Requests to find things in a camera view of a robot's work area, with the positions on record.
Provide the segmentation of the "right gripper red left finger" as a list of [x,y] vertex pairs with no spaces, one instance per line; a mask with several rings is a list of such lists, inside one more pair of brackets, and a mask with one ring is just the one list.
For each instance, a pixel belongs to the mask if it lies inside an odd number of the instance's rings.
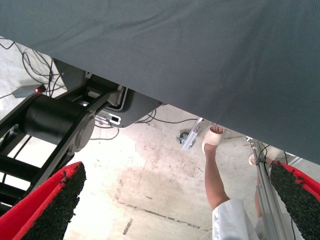
[[0,218],[2,240],[62,240],[86,180],[84,164],[67,165]]

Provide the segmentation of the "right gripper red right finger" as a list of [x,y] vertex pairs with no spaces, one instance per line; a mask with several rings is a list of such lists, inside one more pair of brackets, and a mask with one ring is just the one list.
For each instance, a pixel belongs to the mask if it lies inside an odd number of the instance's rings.
[[320,238],[320,183],[301,170],[273,161],[270,181],[301,236],[305,240]]

